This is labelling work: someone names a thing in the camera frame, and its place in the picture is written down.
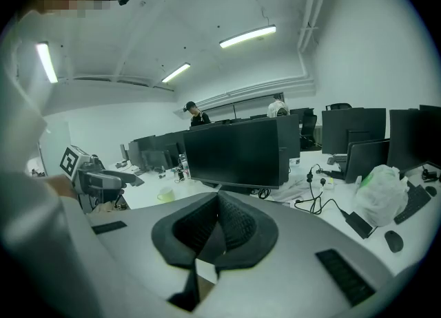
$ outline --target office desk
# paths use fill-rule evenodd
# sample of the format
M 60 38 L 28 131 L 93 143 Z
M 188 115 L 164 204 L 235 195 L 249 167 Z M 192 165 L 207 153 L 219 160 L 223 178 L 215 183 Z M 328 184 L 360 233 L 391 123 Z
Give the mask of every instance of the office desk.
M 291 174 L 294 175 L 295 173 L 301 173 L 306 175 L 315 164 L 319 164 L 324 170 L 338 170 L 337 164 L 327 164 L 328 157 L 330 157 L 330 155 L 322 154 L 321 151 L 303 151 L 300 153 L 300 163 L 297 165 L 291 163 Z M 426 165 L 425 167 L 429 170 L 433 169 L 430 165 Z M 126 172 L 133 172 L 134 169 L 137 168 L 129 168 Z M 324 177 L 324 175 L 317 174 L 315 170 L 317 170 L 317 167 L 313 170 L 314 179 Z M 423 186 L 431 185 L 435 187 L 438 191 L 436 197 L 432 198 L 428 204 L 408 220 L 399 225 L 392 222 L 389 225 L 379 227 L 365 240 L 363 240 L 345 222 L 345 219 L 333 202 L 328 203 L 320 215 L 312 216 L 319 216 L 354 241 L 363 245 L 374 253 L 394 275 L 397 275 L 403 269 L 415 264 L 424 257 L 429 249 L 430 243 L 435 237 L 441 221 L 441 184 L 438 181 L 429 184 L 423 183 L 421 180 L 421 171 L 422 168 L 418 168 L 408 173 L 407 176 L 409 177 L 409 180 L 416 186 L 422 184 Z M 124 198 L 131 209 L 162 204 L 156 196 L 158 195 L 159 190 L 163 187 L 173 188 L 177 200 L 198 193 L 213 192 L 217 190 L 194 180 L 185 180 L 176 184 L 171 171 L 167 171 L 166 177 L 163 179 L 159 179 L 158 174 L 152 172 L 144 173 L 139 177 L 144 180 L 144 184 L 138 187 L 128 185 L 125 189 Z M 353 196 L 356 192 L 355 184 L 346 184 L 343 180 L 334 181 L 334 190 L 324 190 L 322 194 L 322 204 L 324 204 L 329 198 L 333 198 L 342 210 L 351 213 L 355 210 L 353 201 Z M 319 194 L 318 189 L 313 189 L 313 192 L 315 196 Z M 302 197 L 304 199 L 310 199 L 310 195 L 310 191 L 308 190 L 302 194 Z M 311 203 L 308 202 L 305 204 L 299 204 L 299 206 L 309 208 L 310 204 Z M 287 211 L 299 210 L 295 208 L 287 208 Z M 398 253 L 392 253 L 384 239 L 384 234 L 389 230 L 395 231 L 403 238 L 404 248 Z M 214 267 L 211 264 L 198 260 L 196 265 L 200 276 L 211 282 L 216 282 Z

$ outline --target white cup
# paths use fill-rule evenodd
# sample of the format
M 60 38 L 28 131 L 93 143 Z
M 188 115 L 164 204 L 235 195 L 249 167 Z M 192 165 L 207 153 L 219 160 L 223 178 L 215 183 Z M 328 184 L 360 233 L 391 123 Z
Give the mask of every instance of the white cup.
M 164 187 L 159 191 L 158 199 L 162 200 L 164 203 L 173 202 L 174 201 L 174 192 L 170 187 Z

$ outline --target plastic bag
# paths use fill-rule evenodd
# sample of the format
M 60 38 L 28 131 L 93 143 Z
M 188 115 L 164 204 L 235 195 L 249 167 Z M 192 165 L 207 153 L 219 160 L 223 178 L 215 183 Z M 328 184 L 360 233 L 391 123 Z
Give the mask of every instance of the plastic bag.
M 407 205 L 407 178 L 395 167 L 380 165 L 361 182 L 355 195 L 358 211 L 373 226 L 388 225 Z

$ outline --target ceiling light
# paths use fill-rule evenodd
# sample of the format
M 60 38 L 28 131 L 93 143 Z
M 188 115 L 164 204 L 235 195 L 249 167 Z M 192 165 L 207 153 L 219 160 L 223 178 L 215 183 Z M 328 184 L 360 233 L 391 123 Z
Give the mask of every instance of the ceiling light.
M 240 43 L 241 41 L 245 41 L 248 39 L 256 38 L 257 36 L 262 36 L 265 34 L 274 33 L 276 31 L 275 25 L 269 25 L 268 27 L 259 28 L 255 30 L 251 30 L 249 32 L 239 34 L 237 36 L 233 36 L 232 38 L 226 39 L 224 41 L 221 41 L 219 45 L 223 48 L 229 47 L 231 45 Z
M 180 74 L 181 72 L 184 72 L 187 68 L 190 67 L 189 63 L 184 63 L 182 66 L 180 66 L 175 72 L 173 72 L 172 74 L 170 74 L 168 77 L 163 79 L 163 83 L 166 83 L 168 81 L 170 81 L 172 78 L 176 77 L 178 74 Z
M 52 60 L 50 59 L 48 43 L 38 43 L 37 51 L 39 53 L 41 63 L 43 64 L 43 68 L 48 75 L 49 81 L 51 83 L 58 83 L 58 79 L 54 71 L 54 66 L 52 65 Z

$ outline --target black office chair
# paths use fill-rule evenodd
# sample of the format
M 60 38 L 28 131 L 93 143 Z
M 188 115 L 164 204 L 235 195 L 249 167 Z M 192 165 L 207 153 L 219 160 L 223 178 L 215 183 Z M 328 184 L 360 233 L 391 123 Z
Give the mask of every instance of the black office chair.
M 284 109 L 283 107 L 281 107 L 277 111 L 277 117 L 279 117 L 279 116 L 288 116 L 288 111 L 286 109 Z
M 300 149 L 309 149 L 316 144 L 314 138 L 316 123 L 317 115 L 303 115 L 302 131 L 300 133 Z
M 351 109 L 351 108 L 352 106 L 348 103 L 337 103 L 326 106 L 326 110 L 343 110 L 343 109 Z

